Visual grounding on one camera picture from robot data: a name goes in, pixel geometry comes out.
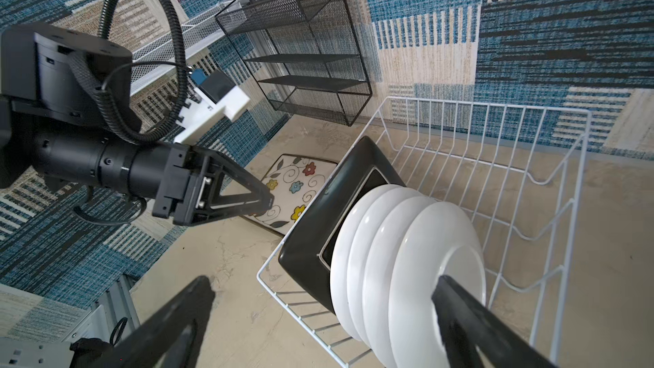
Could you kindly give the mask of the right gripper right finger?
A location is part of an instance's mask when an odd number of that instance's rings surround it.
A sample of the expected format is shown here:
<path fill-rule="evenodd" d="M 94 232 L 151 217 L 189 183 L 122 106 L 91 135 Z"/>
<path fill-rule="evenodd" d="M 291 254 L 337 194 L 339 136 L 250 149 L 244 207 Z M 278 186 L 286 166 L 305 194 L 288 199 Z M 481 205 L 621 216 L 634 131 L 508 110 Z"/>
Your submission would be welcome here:
<path fill-rule="evenodd" d="M 442 275 L 432 294 L 451 367 L 552 367 L 553 364 L 504 325 L 453 277 Z"/>

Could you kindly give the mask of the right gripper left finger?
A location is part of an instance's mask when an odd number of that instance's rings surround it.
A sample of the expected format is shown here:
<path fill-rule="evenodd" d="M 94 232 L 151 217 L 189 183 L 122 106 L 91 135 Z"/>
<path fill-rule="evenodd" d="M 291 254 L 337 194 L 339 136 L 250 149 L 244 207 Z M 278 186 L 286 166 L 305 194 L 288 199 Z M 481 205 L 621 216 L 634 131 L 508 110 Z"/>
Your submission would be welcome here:
<path fill-rule="evenodd" d="M 199 276 L 93 367 L 194 367 L 216 294 Z"/>

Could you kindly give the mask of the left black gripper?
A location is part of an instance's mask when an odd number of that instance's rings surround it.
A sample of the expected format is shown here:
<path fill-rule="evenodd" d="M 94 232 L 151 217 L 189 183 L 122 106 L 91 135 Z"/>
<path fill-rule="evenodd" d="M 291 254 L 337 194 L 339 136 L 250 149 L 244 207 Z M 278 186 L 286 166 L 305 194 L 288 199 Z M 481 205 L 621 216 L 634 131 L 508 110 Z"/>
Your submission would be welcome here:
<path fill-rule="evenodd" d="M 269 187 L 224 153 L 170 143 L 158 143 L 154 151 L 163 164 L 154 217 L 190 227 L 263 214 L 273 206 Z"/>

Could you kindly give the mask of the square floral plate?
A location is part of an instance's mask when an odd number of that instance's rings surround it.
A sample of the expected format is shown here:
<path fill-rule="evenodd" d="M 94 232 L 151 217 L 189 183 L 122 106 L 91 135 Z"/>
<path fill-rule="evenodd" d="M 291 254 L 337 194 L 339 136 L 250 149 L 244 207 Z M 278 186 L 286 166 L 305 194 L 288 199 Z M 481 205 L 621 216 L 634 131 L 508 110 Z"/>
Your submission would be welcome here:
<path fill-rule="evenodd" d="M 272 207 L 266 212 L 245 216 L 245 219 L 274 233 L 287 235 L 337 165 L 331 160 L 281 154 L 262 178 L 274 197 Z"/>
<path fill-rule="evenodd" d="M 364 136 L 303 211 L 279 252 L 287 274 L 330 311 L 330 263 L 342 223 L 365 194 L 385 184 L 405 185 L 382 150 Z"/>

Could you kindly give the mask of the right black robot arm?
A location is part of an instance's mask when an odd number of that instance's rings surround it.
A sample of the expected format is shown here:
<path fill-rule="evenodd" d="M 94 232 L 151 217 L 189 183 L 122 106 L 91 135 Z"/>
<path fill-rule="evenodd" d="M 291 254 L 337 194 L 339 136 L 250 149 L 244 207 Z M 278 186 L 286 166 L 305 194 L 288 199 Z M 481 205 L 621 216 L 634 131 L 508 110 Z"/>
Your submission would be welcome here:
<path fill-rule="evenodd" d="M 120 342 L 74 342 L 74 367 L 194 367 L 216 294 L 199 276 Z M 450 276 L 432 294 L 449 367 L 550 367 L 551 362 L 504 325 Z"/>

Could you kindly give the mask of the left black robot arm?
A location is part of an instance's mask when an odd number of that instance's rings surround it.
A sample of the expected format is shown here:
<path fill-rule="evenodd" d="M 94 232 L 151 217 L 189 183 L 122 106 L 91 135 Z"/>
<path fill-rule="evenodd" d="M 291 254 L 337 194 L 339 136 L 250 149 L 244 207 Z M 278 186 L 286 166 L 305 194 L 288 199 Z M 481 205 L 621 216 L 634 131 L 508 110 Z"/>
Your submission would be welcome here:
<path fill-rule="evenodd" d="M 197 226 L 267 211 L 269 189 L 225 153 L 192 145 L 221 117 L 248 102 L 215 73 L 219 102 L 183 102 L 168 143 L 126 141 L 110 123 L 141 129 L 131 110 L 132 53 L 107 39 L 46 23 L 16 25 L 1 35 L 1 184 L 28 169 L 53 191 L 73 182 L 136 201 L 142 211 L 179 226 Z"/>

